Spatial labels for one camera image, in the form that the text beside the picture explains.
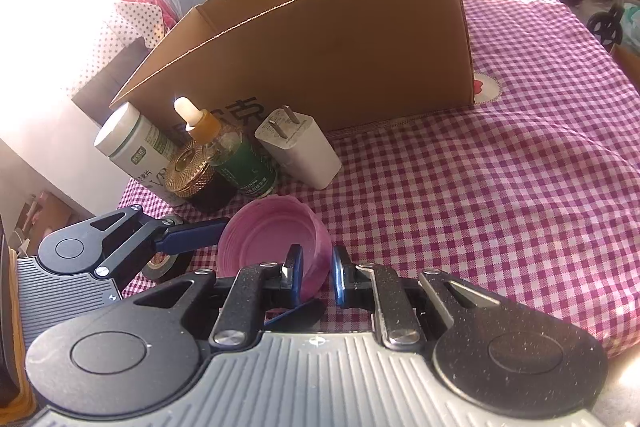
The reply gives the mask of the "black electrical tape roll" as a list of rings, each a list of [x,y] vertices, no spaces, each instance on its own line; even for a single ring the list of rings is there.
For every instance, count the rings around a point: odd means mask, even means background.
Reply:
[[[164,283],[180,277],[189,269],[195,251],[187,251],[178,255],[166,255],[163,251],[155,251],[154,256],[142,268],[142,277],[154,283]]]

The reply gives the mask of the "pink plastic lid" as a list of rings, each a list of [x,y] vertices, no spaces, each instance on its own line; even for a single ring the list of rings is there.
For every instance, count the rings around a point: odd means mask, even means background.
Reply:
[[[217,245],[217,273],[233,277],[249,265],[282,263],[292,245],[303,248],[300,297],[309,300],[329,276],[332,242],[320,218],[293,196],[270,195],[235,213]]]

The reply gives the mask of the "gold lidded round jar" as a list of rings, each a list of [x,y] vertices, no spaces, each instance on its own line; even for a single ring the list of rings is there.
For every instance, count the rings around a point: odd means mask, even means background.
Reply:
[[[191,141],[178,150],[165,174],[167,190],[202,213],[215,213],[236,195],[236,187],[209,164],[203,145]]]

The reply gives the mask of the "green dropper bottle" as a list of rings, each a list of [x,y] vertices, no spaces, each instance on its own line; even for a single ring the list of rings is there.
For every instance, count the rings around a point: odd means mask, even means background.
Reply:
[[[240,128],[224,124],[185,96],[177,98],[174,109],[186,123],[186,132],[203,147],[205,159],[216,173],[244,196],[259,198],[272,192],[277,183],[276,169],[256,152]]]

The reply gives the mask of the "white supplement bottle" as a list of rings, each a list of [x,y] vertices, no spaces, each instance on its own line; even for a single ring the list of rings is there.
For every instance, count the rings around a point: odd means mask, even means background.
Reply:
[[[178,145],[129,102],[107,118],[96,135],[94,147],[166,204],[171,207],[184,204],[166,186],[168,167],[179,150]]]

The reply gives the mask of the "white USB charger plug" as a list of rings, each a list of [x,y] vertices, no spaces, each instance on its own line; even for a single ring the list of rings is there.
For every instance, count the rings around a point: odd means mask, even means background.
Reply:
[[[314,118],[288,105],[273,109],[254,137],[289,176],[315,190],[327,188],[342,169]]]

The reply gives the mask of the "purple checkered tablecloth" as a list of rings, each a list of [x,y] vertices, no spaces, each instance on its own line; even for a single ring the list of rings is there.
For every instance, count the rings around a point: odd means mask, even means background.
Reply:
[[[462,0],[467,108],[336,132],[326,191],[285,190],[359,260],[442,268],[639,341],[639,97],[556,0]]]

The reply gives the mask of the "dark cabinet with dotted cloth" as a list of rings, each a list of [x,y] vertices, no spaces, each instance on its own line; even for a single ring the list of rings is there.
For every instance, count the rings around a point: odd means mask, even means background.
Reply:
[[[159,6],[116,2],[93,33],[89,57],[70,88],[75,105],[96,124],[104,124],[113,98],[164,35]]]

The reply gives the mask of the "brown cardboard box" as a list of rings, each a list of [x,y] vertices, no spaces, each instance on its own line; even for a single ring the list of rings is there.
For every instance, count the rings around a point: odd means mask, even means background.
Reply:
[[[462,0],[207,0],[116,95],[166,131],[177,98],[244,127],[289,105],[326,131],[474,102]]]

